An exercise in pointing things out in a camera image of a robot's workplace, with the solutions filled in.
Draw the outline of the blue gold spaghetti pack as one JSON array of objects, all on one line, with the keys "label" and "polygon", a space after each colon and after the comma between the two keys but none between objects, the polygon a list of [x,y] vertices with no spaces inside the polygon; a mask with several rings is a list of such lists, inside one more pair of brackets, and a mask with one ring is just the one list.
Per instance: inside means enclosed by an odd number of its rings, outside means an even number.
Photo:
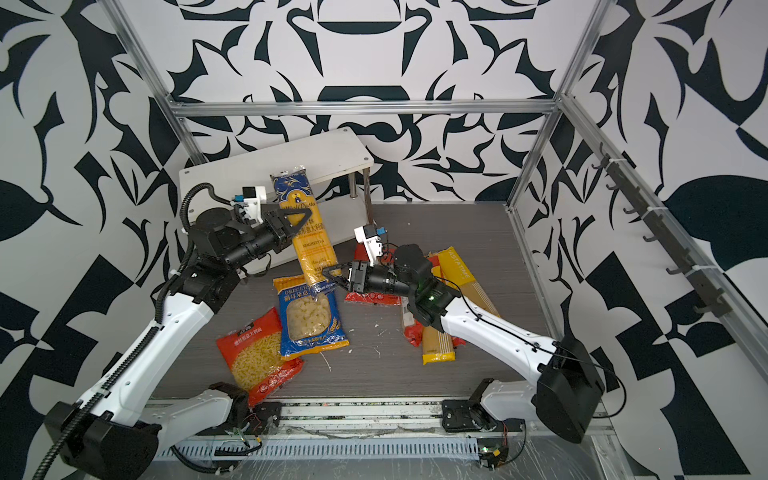
[{"label": "blue gold spaghetti pack", "polygon": [[310,295],[317,298],[327,294],[333,289],[333,284],[323,275],[323,270],[337,265],[338,261],[306,170],[284,171],[272,175],[271,180],[281,209],[310,211],[309,215],[296,213],[289,216],[294,225],[305,221],[293,239],[293,246]]}]

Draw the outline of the red spaghetti pack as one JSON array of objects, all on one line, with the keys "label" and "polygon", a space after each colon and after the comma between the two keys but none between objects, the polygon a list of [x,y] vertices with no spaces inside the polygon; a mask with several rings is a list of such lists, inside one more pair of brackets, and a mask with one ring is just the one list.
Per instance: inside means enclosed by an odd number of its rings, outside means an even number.
[{"label": "red spaghetti pack", "polygon": [[420,347],[423,340],[423,325],[419,323],[408,309],[407,298],[401,299],[401,324],[405,339],[414,347]]}]

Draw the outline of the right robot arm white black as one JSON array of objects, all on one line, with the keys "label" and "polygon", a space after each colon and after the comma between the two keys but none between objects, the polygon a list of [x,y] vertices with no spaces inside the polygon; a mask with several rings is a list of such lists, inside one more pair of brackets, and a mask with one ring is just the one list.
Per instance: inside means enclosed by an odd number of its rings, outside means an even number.
[{"label": "right robot arm white black", "polygon": [[519,382],[490,380],[479,387],[477,402],[486,416],[537,419],[560,438],[580,443],[605,392],[584,345],[572,336],[534,334],[490,313],[432,268],[421,249],[408,244],[389,265],[351,261],[322,274],[349,292],[406,299],[417,322],[475,345],[521,375]]}]

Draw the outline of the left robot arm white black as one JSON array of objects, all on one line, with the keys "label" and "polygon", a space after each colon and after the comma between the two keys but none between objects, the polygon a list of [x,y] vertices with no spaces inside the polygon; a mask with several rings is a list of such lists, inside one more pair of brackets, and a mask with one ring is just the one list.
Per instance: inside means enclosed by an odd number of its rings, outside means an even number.
[{"label": "left robot arm white black", "polygon": [[232,201],[191,220],[179,217],[189,249],[163,285],[148,326],[125,355],[76,402],[59,402],[44,419],[53,441],[34,473],[42,479],[54,460],[98,479],[136,479],[155,455],[210,428],[242,427],[248,394],[227,383],[154,411],[147,403],[193,337],[226,303],[246,264],[290,246],[312,217],[307,208],[269,205],[260,222],[244,223]]}]

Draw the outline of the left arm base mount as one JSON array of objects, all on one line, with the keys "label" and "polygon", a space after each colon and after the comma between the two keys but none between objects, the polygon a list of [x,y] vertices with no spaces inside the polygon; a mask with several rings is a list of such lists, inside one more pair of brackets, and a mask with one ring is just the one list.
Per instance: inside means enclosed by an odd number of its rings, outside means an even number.
[{"label": "left arm base mount", "polygon": [[225,382],[211,384],[209,390],[226,394],[233,403],[224,421],[198,432],[199,436],[223,435],[235,427],[245,434],[260,435],[267,433],[272,426],[277,427],[280,424],[283,408],[281,402],[262,402],[250,406],[249,393],[246,390]]}]

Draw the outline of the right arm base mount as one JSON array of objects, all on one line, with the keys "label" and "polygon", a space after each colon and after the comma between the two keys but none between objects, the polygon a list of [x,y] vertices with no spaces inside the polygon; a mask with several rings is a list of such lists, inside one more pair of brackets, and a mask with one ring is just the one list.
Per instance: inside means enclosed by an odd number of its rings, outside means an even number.
[{"label": "right arm base mount", "polygon": [[483,379],[468,399],[445,399],[441,402],[441,426],[448,433],[501,432],[504,427],[521,431],[524,420],[494,419],[480,403],[481,395],[492,384],[492,378]]}]

